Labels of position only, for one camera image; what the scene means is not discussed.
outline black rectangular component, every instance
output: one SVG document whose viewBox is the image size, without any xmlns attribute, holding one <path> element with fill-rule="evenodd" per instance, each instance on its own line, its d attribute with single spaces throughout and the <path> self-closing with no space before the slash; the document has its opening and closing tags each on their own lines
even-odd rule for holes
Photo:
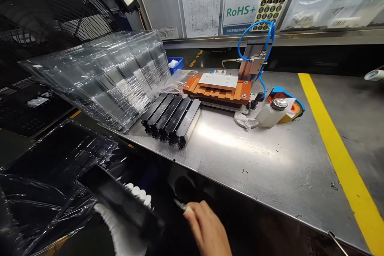
<svg viewBox="0 0 384 256">
<path fill-rule="evenodd" d="M 153 104 L 148 108 L 148 110 L 144 113 L 144 115 L 141 117 L 141 123 L 146 127 L 148 124 L 149 119 L 152 117 L 154 112 L 157 110 L 157 108 L 162 104 L 164 99 L 166 98 L 167 94 L 161 93 L 159 98 L 153 102 Z"/>
<path fill-rule="evenodd" d="M 155 124 L 160 120 L 161 116 L 164 114 L 165 110 L 168 108 L 169 104 L 172 102 L 174 98 L 175 98 L 174 94 L 169 94 L 165 98 L 165 100 L 162 102 L 160 107 L 156 110 L 156 112 L 152 115 L 152 117 L 148 121 L 148 127 L 150 127 L 152 131 L 153 129 L 156 129 Z"/>
<path fill-rule="evenodd" d="M 183 148 L 189 141 L 190 134 L 194 129 L 198 117 L 200 116 L 201 101 L 198 99 L 193 100 L 191 106 L 188 108 L 188 112 L 185 114 L 183 121 L 176 131 L 176 135 L 179 137 L 179 148 Z"/>
<path fill-rule="evenodd" d="M 164 115 L 160 118 L 159 122 L 156 124 L 156 128 L 162 139 L 165 139 L 167 136 L 167 133 L 165 131 L 165 127 L 167 123 L 169 122 L 172 115 L 175 113 L 177 107 L 179 106 L 180 102 L 183 100 L 182 96 L 178 95 L 174 98 L 170 106 L 167 108 L 167 110 L 164 112 Z"/>
<path fill-rule="evenodd" d="M 151 242 L 160 238 L 165 223 L 106 170 L 95 165 L 79 177 L 77 182 L 99 202 L 134 224 L 141 237 Z"/>
<path fill-rule="evenodd" d="M 169 144 L 172 145 L 175 142 L 177 142 L 177 135 L 176 135 L 176 129 L 179 126 L 181 120 L 183 119 L 183 116 L 188 109 L 189 105 L 191 104 L 192 99 L 191 98 L 184 98 L 181 102 L 181 105 L 176 110 L 174 116 L 169 121 L 167 127 L 165 128 L 166 133 L 168 134 L 168 141 Z"/>
</svg>

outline gloved hand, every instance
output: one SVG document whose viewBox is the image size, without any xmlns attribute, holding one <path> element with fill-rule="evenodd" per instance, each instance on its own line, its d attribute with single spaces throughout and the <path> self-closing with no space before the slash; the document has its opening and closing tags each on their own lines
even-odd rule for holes
<svg viewBox="0 0 384 256">
<path fill-rule="evenodd" d="M 146 195 L 145 190 L 140 190 L 137 186 L 134 187 L 132 183 L 127 184 L 126 188 L 138 197 L 144 205 L 151 207 L 152 197 Z M 101 203 L 95 204 L 94 209 L 102 216 L 111 232 L 116 256 L 144 256 L 146 254 L 148 245 L 139 237 L 138 230 L 133 224 L 120 221 L 119 215 Z"/>
</svg>

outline stack of clear plastic trays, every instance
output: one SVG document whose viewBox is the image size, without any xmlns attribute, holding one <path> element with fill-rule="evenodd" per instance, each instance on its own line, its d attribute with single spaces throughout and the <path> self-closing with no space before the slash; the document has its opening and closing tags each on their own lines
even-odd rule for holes
<svg viewBox="0 0 384 256">
<path fill-rule="evenodd" d="M 90 117 L 125 133 L 170 77 L 160 33 L 116 32 L 20 64 Z"/>
</svg>

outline fan grille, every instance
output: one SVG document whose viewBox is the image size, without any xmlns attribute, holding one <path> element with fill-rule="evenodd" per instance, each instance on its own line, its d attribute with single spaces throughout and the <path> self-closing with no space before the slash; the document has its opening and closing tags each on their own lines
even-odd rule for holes
<svg viewBox="0 0 384 256">
<path fill-rule="evenodd" d="M 118 31 L 102 0 L 0 0 L 0 88 L 25 78 L 18 61 Z"/>
</svg>

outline white plastic bottle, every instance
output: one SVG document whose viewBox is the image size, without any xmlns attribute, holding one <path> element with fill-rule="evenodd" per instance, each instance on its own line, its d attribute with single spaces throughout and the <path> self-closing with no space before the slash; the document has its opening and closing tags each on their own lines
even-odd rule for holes
<svg viewBox="0 0 384 256">
<path fill-rule="evenodd" d="M 259 127 L 272 128 L 286 114 L 287 102 L 284 99 L 274 99 L 271 104 L 267 103 L 256 116 Z"/>
</svg>

